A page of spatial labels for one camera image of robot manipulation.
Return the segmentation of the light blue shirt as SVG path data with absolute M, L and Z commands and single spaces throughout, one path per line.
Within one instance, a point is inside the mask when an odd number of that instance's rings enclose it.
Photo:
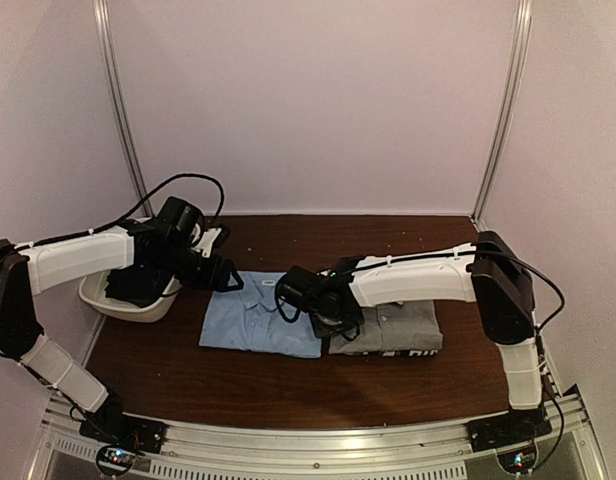
M 281 354 L 303 359 L 321 357 L 322 341 L 303 313 L 286 323 L 276 309 L 275 286 L 281 272 L 241 271 L 244 288 L 210 297 L 199 339 L 201 347 Z

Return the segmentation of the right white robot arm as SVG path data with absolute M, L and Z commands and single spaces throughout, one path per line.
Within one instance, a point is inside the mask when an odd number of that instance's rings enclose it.
M 277 281 L 273 298 L 279 311 L 294 308 L 283 317 L 286 322 L 308 314 L 323 336 L 355 328 L 365 308 L 413 301 L 474 303 L 506 375 L 512 411 L 502 417 L 501 433 L 518 442 L 539 424 L 542 386 L 532 279 L 493 231 L 434 252 L 345 257 L 321 272 L 293 266 Z

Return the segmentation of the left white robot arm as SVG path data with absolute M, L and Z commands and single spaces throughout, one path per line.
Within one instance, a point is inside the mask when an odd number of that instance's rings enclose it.
M 121 220 L 63 240 L 19 245 L 0 240 L 0 356 L 22 364 L 94 414 L 94 429 L 111 444 L 131 436 L 130 419 L 107 405 L 112 392 L 45 333 L 33 298 L 82 277 L 135 265 L 161 270 L 192 288 L 241 290 L 244 282 L 235 264 L 215 251 L 227 232 L 199 228 L 201 216 L 189 202 L 169 197 L 156 216 L 142 221 Z

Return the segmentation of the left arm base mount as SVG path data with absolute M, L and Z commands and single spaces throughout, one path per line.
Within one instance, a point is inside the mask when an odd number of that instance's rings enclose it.
M 95 412 L 79 409 L 79 413 L 83 417 L 79 428 L 81 436 L 126 450 L 153 454 L 161 452 L 166 424 L 127 414 L 122 400 L 117 397 L 109 396 Z

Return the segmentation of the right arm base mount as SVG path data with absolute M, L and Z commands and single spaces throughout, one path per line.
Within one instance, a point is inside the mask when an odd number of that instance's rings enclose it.
M 544 407 L 533 410 L 509 410 L 506 413 L 477 420 L 467 424 L 473 452 L 500 449 L 511 445 L 531 442 L 537 437 L 552 432 L 552 425 Z

